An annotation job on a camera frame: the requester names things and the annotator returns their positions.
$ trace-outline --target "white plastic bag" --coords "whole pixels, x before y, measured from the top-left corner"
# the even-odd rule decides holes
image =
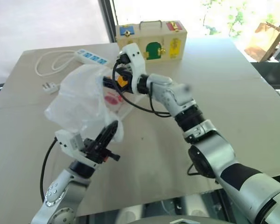
[[[103,76],[111,77],[111,73],[109,68],[96,64],[84,64],[72,71],[45,110],[46,117],[68,131],[79,131],[82,138],[91,139],[95,139],[104,126],[118,120],[113,139],[122,141],[121,120],[132,108],[114,90],[104,90]]]

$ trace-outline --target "table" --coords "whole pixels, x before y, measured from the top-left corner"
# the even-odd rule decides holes
[[[111,61],[115,43],[75,46]],[[42,91],[45,81],[60,82],[80,63],[43,79],[34,73],[38,57],[52,49],[25,51],[0,92],[0,224],[29,223],[41,206],[39,177],[44,155],[60,127],[43,111],[56,95]],[[52,58],[40,70],[50,67]],[[269,175],[280,175],[280,98],[229,39],[187,40],[183,59],[149,64],[148,73],[192,85],[206,118],[230,141],[238,159]],[[139,103],[148,106],[148,99]],[[174,119],[133,109],[123,121],[125,136],[110,149],[121,155],[95,172],[77,214],[86,215],[218,189],[214,180],[187,176],[189,144]],[[44,188],[72,159],[55,146]]]

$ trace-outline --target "wooden box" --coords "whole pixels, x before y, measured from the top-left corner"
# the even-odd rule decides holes
[[[137,43],[146,62],[181,59],[187,31],[180,21],[142,21],[116,26],[119,49]]]

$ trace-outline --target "white power strip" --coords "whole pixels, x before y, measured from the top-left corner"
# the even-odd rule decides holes
[[[89,52],[85,49],[77,50],[74,53],[74,58],[83,63],[83,64],[92,64],[92,63],[99,63],[102,65],[108,64],[108,60],[105,58],[102,58],[101,56],[98,56],[92,52]]]

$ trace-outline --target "brown paper bag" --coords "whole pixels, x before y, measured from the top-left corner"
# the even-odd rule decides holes
[[[245,52],[258,62],[266,61],[280,41],[280,27],[260,23]]]

